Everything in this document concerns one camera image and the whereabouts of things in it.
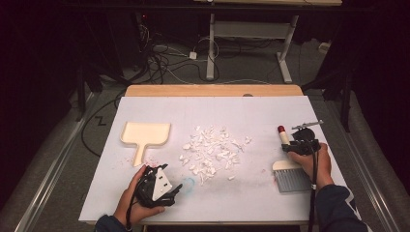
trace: person's right hand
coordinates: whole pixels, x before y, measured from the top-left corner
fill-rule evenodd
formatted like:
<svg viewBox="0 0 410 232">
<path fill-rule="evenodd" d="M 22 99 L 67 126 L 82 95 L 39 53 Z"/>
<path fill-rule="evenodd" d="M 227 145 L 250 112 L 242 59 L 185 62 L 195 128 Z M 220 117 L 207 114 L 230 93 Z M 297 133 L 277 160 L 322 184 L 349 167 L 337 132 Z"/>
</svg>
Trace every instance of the person's right hand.
<svg viewBox="0 0 410 232">
<path fill-rule="evenodd" d="M 287 155 L 297 163 L 299 163 L 309 175 L 310 180 L 313 179 L 313 156 L 301 156 L 294 152 L 288 152 Z M 328 153 L 328 145 L 326 143 L 320 143 L 320 149 L 318 151 L 317 159 L 317 178 L 316 178 L 316 188 L 318 190 L 322 189 L 327 185 L 334 183 L 331 171 L 331 158 Z"/>
</svg>

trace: gray carpet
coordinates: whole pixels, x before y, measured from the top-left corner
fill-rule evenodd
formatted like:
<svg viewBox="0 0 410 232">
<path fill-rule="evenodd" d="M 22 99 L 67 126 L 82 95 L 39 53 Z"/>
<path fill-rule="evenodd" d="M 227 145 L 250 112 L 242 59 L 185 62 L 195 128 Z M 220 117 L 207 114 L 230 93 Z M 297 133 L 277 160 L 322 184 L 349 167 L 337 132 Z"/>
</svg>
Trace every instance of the gray carpet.
<svg viewBox="0 0 410 232">
<path fill-rule="evenodd" d="M 190 52 L 190 49 L 178 44 L 171 46 L 184 54 Z M 305 84 L 314 79 L 325 57 L 317 51 L 318 46 L 317 41 L 303 45 L 292 44 L 286 61 L 295 84 Z M 244 50 L 238 55 L 234 44 L 226 43 L 220 46 L 220 58 L 217 59 L 220 76 L 215 83 L 260 84 L 260 81 L 263 81 L 270 84 L 282 84 L 283 80 L 276 61 L 276 52 L 280 51 L 281 43 L 274 41 L 267 47 L 248 46 L 248 48 L 249 50 Z M 175 53 L 179 51 L 168 50 L 168 52 Z M 173 63 L 184 59 L 169 55 L 166 57 Z M 199 57 L 199 59 L 205 58 L 203 54 Z M 189 63 L 198 65 L 201 77 L 205 76 L 205 63 Z M 172 70 L 179 66 L 169 67 L 169 69 Z M 187 65 L 172 73 L 175 76 L 170 72 L 164 75 L 164 84 L 182 84 L 181 81 L 207 83 L 199 79 L 196 66 Z M 132 76 L 134 71 L 132 68 L 125 68 L 125 74 Z M 148 78 L 149 76 L 145 75 L 136 82 L 142 82 Z M 89 100 L 88 117 L 106 103 L 113 101 L 124 90 L 123 86 L 112 82 L 107 77 L 102 78 L 102 83 L 104 86 L 102 93 Z M 356 195 L 363 220 L 376 232 L 409 231 L 409 196 L 374 141 L 354 95 L 349 118 L 351 132 L 346 133 L 338 121 L 338 101 L 323 101 L 320 90 L 307 91 L 306 94 L 309 96 L 317 117 L 325 121 L 322 129 L 346 183 Z M 1 212 L 0 231 L 15 231 L 48 169 L 76 126 L 77 109 L 75 106 L 76 102 L 73 100 L 73 110 L 44 142 L 13 196 Z M 97 154 L 103 150 L 115 112 L 114 103 L 109 104 L 95 115 L 102 117 L 91 118 L 84 130 L 84 140 L 87 146 Z M 365 161 L 366 169 L 374 181 L 370 183 L 370 186 L 366 175 L 363 177 L 364 174 L 361 171 L 363 167 L 357 164 L 357 156 Z M 86 149 L 78 137 L 73 143 L 57 184 L 53 187 L 45 206 L 40 208 L 41 213 L 34 219 L 28 231 L 92 231 L 93 226 L 78 222 L 78 217 L 98 161 L 99 158 Z M 374 189 L 378 193 L 376 196 L 372 194 Z M 382 208 L 387 208 L 387 211 L 378 210 L 380 207 L 374 203 L 378 199 L 383 200 Z M 305 226 L 301 226 L 301 231 L 306 230 Z"/>
</svg>

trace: dark background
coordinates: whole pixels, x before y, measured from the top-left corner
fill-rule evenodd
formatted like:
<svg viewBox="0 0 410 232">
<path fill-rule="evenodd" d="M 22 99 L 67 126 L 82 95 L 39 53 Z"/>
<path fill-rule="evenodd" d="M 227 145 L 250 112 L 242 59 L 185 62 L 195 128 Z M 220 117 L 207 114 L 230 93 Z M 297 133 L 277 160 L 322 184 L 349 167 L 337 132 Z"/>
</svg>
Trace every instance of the dark background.
<svg viewBox="0 0 410 232">
<path fill-rule="evenodd" d="M 343 4 L 362 7 L 375 2 L 344 1 Z M 343 21 L 323 15 L 301 16 L 294 41 L 302 43 L 315 38 L 328 42 L 337 32 L 318 78 L 348 62 L 359 51 L 360 59 L 351 70 L 353 90 L 376 140 L 410 192 L 407 171 L 410 159 L 405 146 L 410 138 L 410 5 L 395 0 L 376 6 L 382 6 L 376 14 L 355 14 Z M 116 46 L 124 44 L 119 43 L 121 40 L 138 39 L 133 29 L 130 30 L 129 16 L 68 12 L 50 0 L 0 3 L 0 207 L 47 135 L 71 109 L 69 98 L 76 88 L 79 65 L 92 61 L 121 75 L 123 66 L 138 63 L 140 57 L 130 56 L 137 54 L 137 46 Z M 271 19 L 276 18 L 262 17 L 262 20 Z M 208 30 L 206 15 L 148 14 L 148 20 L 153 30 L 175 40 L 192 38 L 194 43 L 195 38 Z M 130 31 L 118 27 L 124 23 L 129 24 Z M 86 76 L 95 80 L 96 73 L 88 72 Z M 343 80 L 344 74 L 340 74 L 319 87 L 341 90 Z"/>
</svg>

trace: person's left hand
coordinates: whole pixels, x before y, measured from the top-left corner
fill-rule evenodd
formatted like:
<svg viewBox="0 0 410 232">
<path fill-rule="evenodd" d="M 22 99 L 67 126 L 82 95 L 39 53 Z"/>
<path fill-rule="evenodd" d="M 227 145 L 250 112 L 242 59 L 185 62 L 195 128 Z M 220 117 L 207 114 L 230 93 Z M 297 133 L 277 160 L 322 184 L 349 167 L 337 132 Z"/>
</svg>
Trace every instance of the person's left hand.
<svg viewBox="0 0 410 232">
<path fill-rule="evenodd" d="M 142 165 L 139 171 L 133 176 L 129 187 L 126 190 L 124 190 L 124 193 L 121 195 L 117 209 L 115 210 L 114 216 L 125 227 L 127 227 L 127 209 L 130 206 L 133 191 L 135 190 L 136 184 L 138 183 L 138 180 L 142 177 L 146 167 L 147 166 L 145 166 L 145 164 Z M 146 217 L 151 217 L 164 211 L 165 208 L 163 206 L 157 206 L 155 208 L 150 209 L 142 207 L 139 203 L 135 203 L 132 205 L 130 223 L 131 225 L 135 225 L 136 223 L 140 222 L 142 219 Z"/>
</svg>

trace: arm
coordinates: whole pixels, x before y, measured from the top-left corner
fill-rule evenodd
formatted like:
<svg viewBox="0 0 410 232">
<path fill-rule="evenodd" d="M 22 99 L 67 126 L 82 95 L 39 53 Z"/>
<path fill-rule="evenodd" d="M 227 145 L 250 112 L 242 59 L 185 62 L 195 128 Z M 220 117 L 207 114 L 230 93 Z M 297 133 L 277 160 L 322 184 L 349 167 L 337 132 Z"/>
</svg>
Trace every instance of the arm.
<svg viewBox="0 0 410 232">
<path fill-rule="evenodd" d="M 299 163 L 312 179 L 312 156 L 300 156 L 294 152 L 289 152 L 288 156 Z M 318 192 L 315 202 L 320 231 L 371 231 L 357 213 L 353 193 L 346 187 L 336 186 L 331 171 L 328 145 L 321 143 L 317 153 L 316 186 Z"/>
<path fill-rule="evenodd" d="M 129 208 L 130 201 L 133 198 L 133 191 L 135 190 L 138 180 L 142 177 L 146 166 L 143 165 L 139 171 L 133 176 L 130 185 L 127 189 L 124 190 L 121 195 L 120 201 L 118 202 L 117 209 L 113 216 L 102 216 L 96 224 L 95 230 L 98 232 L 102 231 L 127 231 L 127 209 Z M 131 218 L 130 222 L 132 225 L 139 223 L 142 219 L 146 217 L 151 217 L 162 213 L 165 211 L 163 206 L 158 206 L 152 209 L 142 207 L 134 199 L 134 204 L 132 205 Z"/>
</svg>

